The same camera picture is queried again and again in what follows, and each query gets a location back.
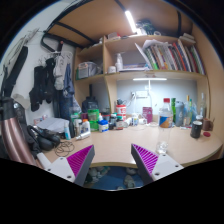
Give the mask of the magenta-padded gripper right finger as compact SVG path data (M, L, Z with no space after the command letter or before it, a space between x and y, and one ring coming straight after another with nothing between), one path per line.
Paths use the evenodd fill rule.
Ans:
M131 145L131 154L145 185L183 169L169 155L158 155L136 144Z

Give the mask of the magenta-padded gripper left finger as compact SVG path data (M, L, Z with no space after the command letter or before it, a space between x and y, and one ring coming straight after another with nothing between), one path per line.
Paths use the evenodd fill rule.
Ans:
M78 186L82 186L94 155L94 146L90 145L67 158L59 157L45 170Z

